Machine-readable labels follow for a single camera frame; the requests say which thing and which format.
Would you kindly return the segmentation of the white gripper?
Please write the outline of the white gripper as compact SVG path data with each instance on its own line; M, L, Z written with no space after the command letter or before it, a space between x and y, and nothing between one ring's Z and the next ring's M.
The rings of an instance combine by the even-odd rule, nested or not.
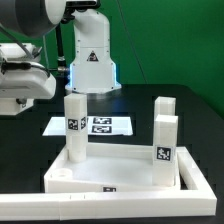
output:
M0 98L16 98L19 105L27 104L27 99L51 99L56 80L39 63L41 48L23 46L31 58L16 43L0 43Z

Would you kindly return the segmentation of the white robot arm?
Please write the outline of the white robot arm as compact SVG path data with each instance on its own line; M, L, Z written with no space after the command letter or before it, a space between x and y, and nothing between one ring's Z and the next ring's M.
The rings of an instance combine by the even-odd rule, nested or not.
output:
M0 0L0 32L38 38L72 21L75 59L67 65L59 53L57 71L68 76L70 91L104 94L120 84L110 57L109 21L99 7L100 0ZM40 52L16 38L0 42L0 113L15 113L54 96L56 79L39 63Z

